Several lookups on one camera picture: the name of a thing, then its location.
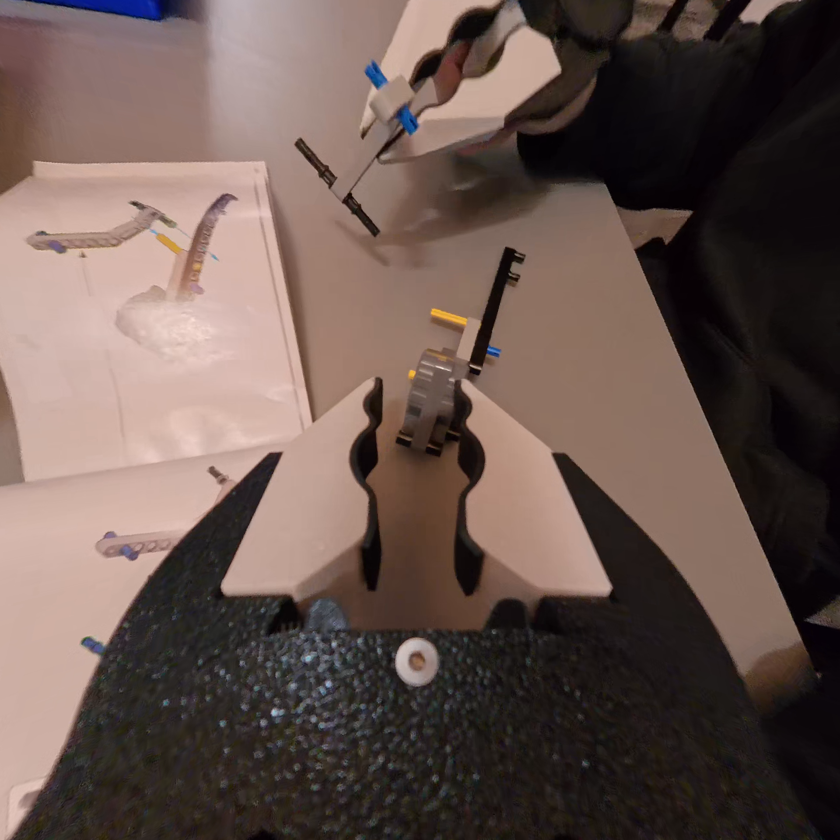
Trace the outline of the person's right forearm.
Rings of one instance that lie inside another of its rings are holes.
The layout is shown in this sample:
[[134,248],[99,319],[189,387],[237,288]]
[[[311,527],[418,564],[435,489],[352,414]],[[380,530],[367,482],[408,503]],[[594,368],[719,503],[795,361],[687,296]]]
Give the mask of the person's right forearm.
[[518,135],[546,176],[591,175],[631,209],[695,209],[735,167],[794,203],[838,194],[838,36],[834,1],[785,3],[722,42],[624,40],[581,116]]

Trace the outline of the black chair frame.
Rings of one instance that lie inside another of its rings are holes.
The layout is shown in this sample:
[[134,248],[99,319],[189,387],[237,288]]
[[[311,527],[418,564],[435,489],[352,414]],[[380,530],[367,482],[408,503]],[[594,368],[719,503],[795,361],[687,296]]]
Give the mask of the black chair frame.
[[722,40],[739,20],[751,1],[669,2],[655,31],[678,39]]

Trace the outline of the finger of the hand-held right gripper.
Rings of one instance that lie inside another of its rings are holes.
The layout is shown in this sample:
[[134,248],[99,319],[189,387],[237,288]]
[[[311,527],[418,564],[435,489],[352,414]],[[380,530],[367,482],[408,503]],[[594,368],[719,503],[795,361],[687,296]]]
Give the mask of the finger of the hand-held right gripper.
[[519,3],[407,2],[381,89],[518,89]]
[[463,79],[446,103],[423,110],[417,131],[401,134],[379,161],[402,164],[484,142],[502,131],[506,120],[560,73],[551,40],[531,28],[519,28],[491,70]]

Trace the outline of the grey desk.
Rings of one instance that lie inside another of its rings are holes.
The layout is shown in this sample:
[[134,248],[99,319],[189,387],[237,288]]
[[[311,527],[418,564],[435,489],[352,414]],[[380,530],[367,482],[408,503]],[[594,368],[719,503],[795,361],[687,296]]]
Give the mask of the grey desk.
[[[755,711],[811,662],[612,197],[449,154],[376,165],[351,222],[293,148],[343,173],[392,2],[232,2],[224,46],[91,70],[72,128],[129,111],[263,162],[311,423],[383,381],[381,572],[357,599],[226,596],[298,436],[262,457],[120,617],[14,838],[795,838]],[[459,441],[399,445],[410,373],[526,255],[473,384],[554,453],[607,598],[476,599],[455,576]]]

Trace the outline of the grey toy gear black beam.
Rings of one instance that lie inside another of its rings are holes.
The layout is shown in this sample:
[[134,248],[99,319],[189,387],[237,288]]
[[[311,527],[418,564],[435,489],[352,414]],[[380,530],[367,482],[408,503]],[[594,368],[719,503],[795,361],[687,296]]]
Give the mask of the grey toy gear black beam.
[[501,352],[492,335],[506,289],[520,280],[519,267],[526,260],[519,250],[505,247],[480,318],[468,318],[433,308],[430,319],[459,331],[455,348],[424,351],[410,373],[411,387],[396,442],[417,453],[441,456],[447,443],[459,440],[461,414],[455,406],[456,383],[477,377],[488,360]]

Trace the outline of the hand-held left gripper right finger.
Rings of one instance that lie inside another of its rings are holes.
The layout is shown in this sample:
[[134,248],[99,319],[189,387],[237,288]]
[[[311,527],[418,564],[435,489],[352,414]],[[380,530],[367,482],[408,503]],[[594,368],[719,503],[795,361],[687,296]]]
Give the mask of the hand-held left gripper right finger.
[[553,451],[468,381],[461,419],[455,576],[475,599],[606,599],[613,585]]

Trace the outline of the blue plastic bin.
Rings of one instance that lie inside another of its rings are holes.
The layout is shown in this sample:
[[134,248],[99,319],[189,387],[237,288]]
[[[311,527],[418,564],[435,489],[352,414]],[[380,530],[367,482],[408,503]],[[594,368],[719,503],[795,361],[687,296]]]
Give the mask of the blue plastic bin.
[[37,3],[154,22],[165,19],[170,14],[172,6],[172,1],[37,1]]

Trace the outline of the grey toy beam blue pins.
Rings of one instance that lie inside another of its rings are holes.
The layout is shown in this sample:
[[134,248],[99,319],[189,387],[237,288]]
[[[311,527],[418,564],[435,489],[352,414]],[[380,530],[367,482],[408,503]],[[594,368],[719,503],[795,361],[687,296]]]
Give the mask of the grey toy beam blue pins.
[[298,138],[295,147],[339,203],[346,207],[373,237],[376,237],[380,229],[363,210],[362,205],[353,195],[353,189],[390,142],[394,141],[400,133],[412,135],[417,131],[418,120],[411,110],[415,91],[404,77],[399,76],[388,80],[374,61],[367,65],[364,74],[374,88],[374,96],[371,100],[374,120],[350,168],[343,174],[336,175],[304,139]]

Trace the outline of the open instruction booklet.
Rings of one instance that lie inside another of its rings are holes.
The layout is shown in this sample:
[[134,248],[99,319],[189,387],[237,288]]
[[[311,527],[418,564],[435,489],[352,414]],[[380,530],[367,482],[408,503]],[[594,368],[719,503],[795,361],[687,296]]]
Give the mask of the open instruction booklet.
[[263,162],[59,164],[2,195],[2,838],[120,617],[312,421]]

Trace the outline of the person's black clothing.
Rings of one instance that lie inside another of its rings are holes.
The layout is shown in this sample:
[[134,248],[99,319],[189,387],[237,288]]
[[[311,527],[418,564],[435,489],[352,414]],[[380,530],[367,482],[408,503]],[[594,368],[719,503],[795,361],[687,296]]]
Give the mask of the person's black clothing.
[[838,838],[838,236],[704,202],[643,247],[689,378],[820,675],[768,723],[802,807]]

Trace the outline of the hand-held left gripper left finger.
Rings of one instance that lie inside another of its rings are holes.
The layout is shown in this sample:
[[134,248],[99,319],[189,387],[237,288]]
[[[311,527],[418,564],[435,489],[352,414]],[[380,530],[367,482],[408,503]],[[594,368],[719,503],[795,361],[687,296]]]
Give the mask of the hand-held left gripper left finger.
[[226,596],[357,599],[375,592],[383,381],[363,381],[280,454],[222,582]]

